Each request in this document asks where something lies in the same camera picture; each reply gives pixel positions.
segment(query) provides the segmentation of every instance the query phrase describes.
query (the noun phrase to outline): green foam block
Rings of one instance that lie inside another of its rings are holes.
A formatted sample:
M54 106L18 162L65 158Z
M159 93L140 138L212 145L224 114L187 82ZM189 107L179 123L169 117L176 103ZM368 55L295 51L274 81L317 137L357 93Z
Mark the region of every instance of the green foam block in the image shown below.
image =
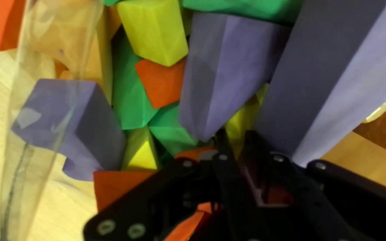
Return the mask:
M171 156L195 149L199 144L180 123L179 105L161 109L152 119L152 134L163 144Z
M297 20L303 0L183 0L183 7L200 12L222 12L282 24Z
M122 0L104 0L104 4L108 7L116 6L117 3L120 3Z
M133 52L128 38L120 32L113 40L113 107L124 130L142 129L157 114L145 87L140 81L136 65L140 58Z

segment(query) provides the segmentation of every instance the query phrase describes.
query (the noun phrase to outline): yellow foam block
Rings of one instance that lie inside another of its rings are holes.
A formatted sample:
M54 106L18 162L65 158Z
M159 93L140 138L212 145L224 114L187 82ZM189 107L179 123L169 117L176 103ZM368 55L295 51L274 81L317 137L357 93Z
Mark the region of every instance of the yellow foam block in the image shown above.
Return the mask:
M129 133L122 170L157 170L157 154L148 127Z
M266 94L268 93L268 90L270 90L270 85L264 85L258 90L256 97L259 99L259 105L263 103L263 99L264 99Z
M117 10L138 56L169 67L188 55L180 0L124 0Z
M235 158L239 158L244 146L244 134L254 130L254 121L260 107L258 97L251 98L226 125Z

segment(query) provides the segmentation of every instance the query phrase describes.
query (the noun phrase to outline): orange foam block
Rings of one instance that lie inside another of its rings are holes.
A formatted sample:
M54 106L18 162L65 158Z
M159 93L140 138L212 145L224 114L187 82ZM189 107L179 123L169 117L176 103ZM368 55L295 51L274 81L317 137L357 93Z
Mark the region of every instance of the orange foam block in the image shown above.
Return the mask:
M180 101L185 59L172 67L165 67L151 60L137 65L138 77L155 109L161 109Z
M94 185L98 210L102 212L155 173L156 172L96 172Z
M18 47L26 0L0 0L0 51Z

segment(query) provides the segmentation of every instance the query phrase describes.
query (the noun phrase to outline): transparent plastic sheet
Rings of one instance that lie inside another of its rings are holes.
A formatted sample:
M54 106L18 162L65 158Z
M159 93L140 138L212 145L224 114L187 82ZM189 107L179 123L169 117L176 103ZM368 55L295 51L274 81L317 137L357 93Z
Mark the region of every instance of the transparent plastic sheet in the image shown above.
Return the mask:
M104 4L100 0L27 0L17 66L11 74L6 162L0 190L0 237L3 241L29 240L30 228L53 169L65 130L77 106L73 89L69 111L54 130L53 150L31 146L11 131L22 107L42 78L57 79L55 60L63 63L73 79L81 79L89 47ZM33 115L22 115L34 123Z

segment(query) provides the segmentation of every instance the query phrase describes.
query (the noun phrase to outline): purple foam piece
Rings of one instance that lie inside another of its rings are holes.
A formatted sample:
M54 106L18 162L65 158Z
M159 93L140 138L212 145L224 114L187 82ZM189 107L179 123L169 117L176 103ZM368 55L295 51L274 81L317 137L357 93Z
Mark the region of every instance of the purple foam piece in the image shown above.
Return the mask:
M290 28L196 12L180 101L180 121L207 142L271 79Z
M386 101L386 0L307 0L258 131L306 166Z
M94 82L39 81L12 131L33 146L54 150L58 126L73 103L73 117L59 149L67 157L63 172L71 178L92 181L94 172L120 170L125 134Z

